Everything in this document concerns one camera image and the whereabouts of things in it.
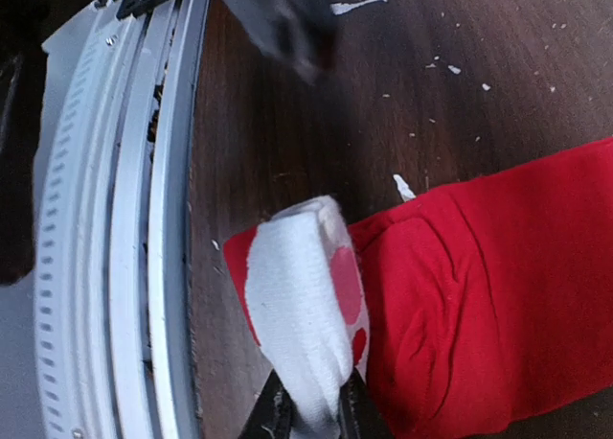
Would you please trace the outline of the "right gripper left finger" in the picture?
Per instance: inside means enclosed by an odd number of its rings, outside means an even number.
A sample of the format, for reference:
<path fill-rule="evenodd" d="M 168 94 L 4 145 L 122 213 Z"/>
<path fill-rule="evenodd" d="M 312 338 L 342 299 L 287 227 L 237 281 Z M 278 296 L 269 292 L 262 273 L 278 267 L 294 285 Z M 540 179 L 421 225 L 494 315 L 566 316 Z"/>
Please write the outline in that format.
<path fill-rule="evenodd" d="M 272 370 L 238 439 L 289 439 L 293 402 Z"/>

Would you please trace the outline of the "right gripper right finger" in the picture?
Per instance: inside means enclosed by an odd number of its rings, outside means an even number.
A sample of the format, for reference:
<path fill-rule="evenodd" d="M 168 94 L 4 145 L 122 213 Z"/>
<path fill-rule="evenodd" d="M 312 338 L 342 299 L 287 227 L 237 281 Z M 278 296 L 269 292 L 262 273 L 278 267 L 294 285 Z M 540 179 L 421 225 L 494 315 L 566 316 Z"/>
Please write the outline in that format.
<path fill-rule="evenodd" d="M 340 388 L 338 423 L 341 438 L 383 437 L 378 411 L 356 368 Z"/>

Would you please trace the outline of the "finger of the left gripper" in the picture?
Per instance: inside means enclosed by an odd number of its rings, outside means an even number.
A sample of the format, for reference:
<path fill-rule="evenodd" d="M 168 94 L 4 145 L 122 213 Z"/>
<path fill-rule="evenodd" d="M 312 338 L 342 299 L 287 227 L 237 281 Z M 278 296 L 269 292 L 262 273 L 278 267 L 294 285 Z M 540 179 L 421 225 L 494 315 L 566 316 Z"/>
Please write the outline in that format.
<path fill-rule="evenodd" d="M 261 53 L 314 83 L 333 65 L 338 33 L 330 0 L 222 0 Z"/>

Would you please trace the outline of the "red sock with striped cuff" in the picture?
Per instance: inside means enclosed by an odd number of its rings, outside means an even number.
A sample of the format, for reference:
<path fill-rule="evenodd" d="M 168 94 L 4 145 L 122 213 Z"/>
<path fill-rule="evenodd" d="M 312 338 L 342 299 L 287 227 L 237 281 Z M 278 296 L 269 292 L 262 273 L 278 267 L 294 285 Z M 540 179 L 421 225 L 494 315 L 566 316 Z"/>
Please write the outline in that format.
<path fill-rule="evenodd" d="M 351 225 L 318 196 L 224 257 L 293 402 L 290 438 L 341 438 L 354 368 L 382 438 L 496 433 L 612 383 L 607 139 Z"/>

